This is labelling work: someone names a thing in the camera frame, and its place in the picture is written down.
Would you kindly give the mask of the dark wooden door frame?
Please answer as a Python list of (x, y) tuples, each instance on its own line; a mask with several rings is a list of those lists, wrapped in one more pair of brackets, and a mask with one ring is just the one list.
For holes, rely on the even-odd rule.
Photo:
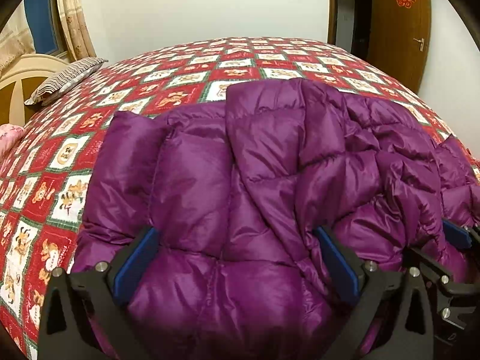
[(371, 18), (372, 0), (329, 0), (329, 44), (366, 59)]

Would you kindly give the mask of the brown wooden door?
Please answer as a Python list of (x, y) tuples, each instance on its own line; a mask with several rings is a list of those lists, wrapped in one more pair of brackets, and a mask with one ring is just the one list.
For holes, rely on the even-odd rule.
[[(372, 0), (367, 61), (417, 92), (422, 82), (431, 35), (431, 0), (416, 0), (410, 9), (395, 0)], [(425, 39), (419, 51), (414, 38)]]

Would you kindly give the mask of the grey striped pillow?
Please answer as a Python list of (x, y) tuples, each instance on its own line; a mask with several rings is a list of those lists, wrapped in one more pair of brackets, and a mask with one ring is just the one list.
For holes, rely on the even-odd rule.
[(44, 80), (24, 101), (24, 105), (41, 104), (44, 107), (51, 104), (97, 72), (106, 62), (104, 58), (87, 57), (70, 63), (65, 69)]

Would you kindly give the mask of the blue window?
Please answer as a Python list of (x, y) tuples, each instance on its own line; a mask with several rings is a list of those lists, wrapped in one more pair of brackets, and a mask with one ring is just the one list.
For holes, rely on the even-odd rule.
[(50, 0), (24, 0), (24, 9), (36, 52), (57, 54), (59, 41), (55, 34)]

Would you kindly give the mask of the purple down jacket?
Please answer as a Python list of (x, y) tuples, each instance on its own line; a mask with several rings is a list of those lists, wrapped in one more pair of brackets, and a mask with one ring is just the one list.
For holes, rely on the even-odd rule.
[(143, 228), (157, 255), (128, 305), (155, 359), (317, 359), (341, 328), (313, 229), (397, 271), (409, 246), (474, 281), (444, 219), (479, 222), (479, 183), (396, 102), (320, 82), (231, 85), (154, 119), (117, 112), (86, 194), (73, 271)]

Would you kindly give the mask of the red checkered bed sheet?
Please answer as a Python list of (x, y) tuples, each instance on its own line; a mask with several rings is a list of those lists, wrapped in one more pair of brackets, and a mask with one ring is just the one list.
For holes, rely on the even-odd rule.
[[(76, 273), (88, 184), (117, 112), (154, 119), (177, 107), (224, 101), (235, 84), (291, 79), (399, 103), (435, 142), (456, 139), (410, 89), (320, 41), (224, 38), (166, 47), (101, 68), (36, 113), (1, 161), (1, 324), (16, 348), (38, 359), (52, 272), (60, 267)], [(479, 185), (479, 170), (457, 142)]]

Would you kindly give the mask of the pink floral pillow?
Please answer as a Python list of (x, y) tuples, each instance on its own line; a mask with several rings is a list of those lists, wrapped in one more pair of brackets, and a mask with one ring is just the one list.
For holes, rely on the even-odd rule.
[(0, 158), (4, 158), (16, 142), (24, 136), (25, 129), (19, 125), (0, 126)]

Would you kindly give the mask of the beige floral curtain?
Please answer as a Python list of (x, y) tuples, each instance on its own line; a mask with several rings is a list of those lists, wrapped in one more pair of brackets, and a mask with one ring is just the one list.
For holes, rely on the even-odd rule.
[(67, 49), (77, 61), (95, 57), (95, 48), (86, 26), (81, 0), (56, 0)]

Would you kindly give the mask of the cream wooden headboard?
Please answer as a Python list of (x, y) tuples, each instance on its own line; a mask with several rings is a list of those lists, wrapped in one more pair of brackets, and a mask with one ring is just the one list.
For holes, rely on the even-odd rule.
[(68, 62), (51, 55), (22, 55), (1, 77), (0, 123), (24, 126), (41, 109), (26, 106), (34, 90), (48, 77), (68, 66)]

